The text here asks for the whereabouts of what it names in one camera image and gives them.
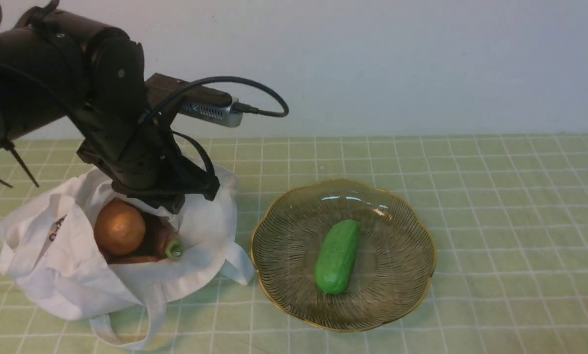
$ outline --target cucumber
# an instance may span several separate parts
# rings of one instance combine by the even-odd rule
[[[360,224],[344,220],[335,224],[324,242],[314,269],[316,285],[327,294],[339,294],[348,287],[357,255]]]

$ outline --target cloth bag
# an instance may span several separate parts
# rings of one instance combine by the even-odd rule
[[[186,195],[178,215],[118,195],[97,169],[71,178],[0,221],[0,272],[41,309],[68,321],[88,319],[102,341],[142,350],[161,328],[168,302],[204,287],[218,272],[242,285],[254,275],[249,257],[235,243],[237,179],[221,166],[215,166],[215,175],[221,183],[215,200]],[[93,225],[113,198],[167,218],[185,247],[181,259],[108,265]],[[143,340],[124,343],[113,332],[109,313],[133,305],[147,308],[149,330]]]

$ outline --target table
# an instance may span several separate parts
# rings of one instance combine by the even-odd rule
[[[256,282],[216,278],[172,303],[155,353],[588,353],[588,135],[202,139],[240,179],[237,240],[282,193],[349,177],[406,199],[431,231],[438,266],[426,300],[402,320],[359,334],[322,331],[272,305]],[[33,188],[0,152],[0,218],[89,170],[79,141],[17,145]],[[112,314],[125,338],[143,309]],[[0,353],[123,353],[87,322],[38,310],[0,275]]]

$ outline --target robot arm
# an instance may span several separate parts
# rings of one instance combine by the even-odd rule
[[[177,213],[186,194],[214,199],[219,181],[203,148],[171,130],[176,114],[237,127],[244,113],[289,112],[276,92],[248,79],[187,83],[154,74],[145,80],[139,43],[58,4],[33,7],[14,29],[0,33],[0,148],[12,151],[24,168],[12,141],[66,115],[85,137],[78,156],[110,177],[114,190]],[[284,111],[265,112],[203,86],[219,82],[263,90]],[[190,141],[206,170],[182,155],[174,135]]]

